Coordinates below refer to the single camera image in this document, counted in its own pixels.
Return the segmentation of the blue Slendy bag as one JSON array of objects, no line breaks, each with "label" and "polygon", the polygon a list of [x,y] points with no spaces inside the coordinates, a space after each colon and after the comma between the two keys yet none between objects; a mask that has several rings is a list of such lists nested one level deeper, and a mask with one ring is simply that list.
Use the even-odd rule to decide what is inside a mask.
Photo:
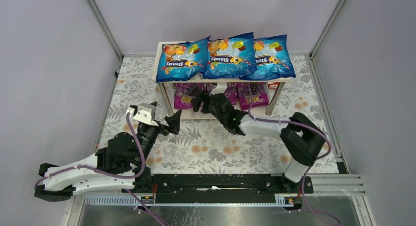
[{"label": "blue Slendy bag", "polygon": [[197,41],[160,43],[155,61],[156,82],[187,81],[206,69],[210,37]]},{"label": "blue Slendy bag", "polygon": [[257,69],[252,32],[209,40],[207,48],[207,64],[201,72],[204,79],[241,79]]},{"label": "blue Slendy bag", "polygon": [[257,68],[242,79],[269,81],[278,78],[295,78],[296,72],[286,42],[286,34],[255,39],[254,51]]}]

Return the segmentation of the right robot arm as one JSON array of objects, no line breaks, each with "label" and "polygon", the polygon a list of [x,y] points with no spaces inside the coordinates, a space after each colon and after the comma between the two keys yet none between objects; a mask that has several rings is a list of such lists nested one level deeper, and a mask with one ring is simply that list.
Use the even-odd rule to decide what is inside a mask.
[{"label": "right robot arm", "polygon": [[296,112],[288,119],[256,117],[247,111],[234,108],[224,94],[210,95],[200,91],[191,101],[192,109],[213,115],[233,135],[259,135],[280,139],[291,155],[291,160],[281,177],[281,187],[287,191],[302,190],[306,173],[315,161],[326,157],[320,155],[330,141],[304,114]]}]

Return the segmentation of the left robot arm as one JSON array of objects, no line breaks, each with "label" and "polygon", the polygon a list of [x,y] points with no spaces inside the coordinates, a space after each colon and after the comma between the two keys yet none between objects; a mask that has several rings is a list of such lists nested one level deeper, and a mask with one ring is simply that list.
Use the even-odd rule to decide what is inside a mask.
[{"label": "left robot arm", "polygon": [[34,196],[49,202],[66,201],[90,191],[149,191],[156,189],[146,159],[157,137],[180,131],[182,112],[155,119],[156,102],[131,105],[126,111],[129,130],[109,139],[107,146],[64,166],[43,163]]}]

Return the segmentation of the purple candy bag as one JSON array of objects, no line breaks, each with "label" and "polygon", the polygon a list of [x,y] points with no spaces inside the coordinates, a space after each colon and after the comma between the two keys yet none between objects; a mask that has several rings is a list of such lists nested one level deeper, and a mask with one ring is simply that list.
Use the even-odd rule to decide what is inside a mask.
[{"label": "purple candy bag", "polygon": [[269,105],[268,87],[265,82],[237,83],[236,87],[237,102],[241,110]]},{"label": "purple candy bag", "polygon": [[[225,85],[225,83],[206,83],[205,89],[211,92],[213,89],[216,89],[220,85],[220,88]],[[227,88],[224,91],[225,97],[231,102],[232,105],[237,105],[237,87],[235,83],[226,83]]]},{"label": "purple candy bag", "polygon": [[204,89],[203,83],[177,83],[174,93],[174,108],[191,109],[192,100]]}]

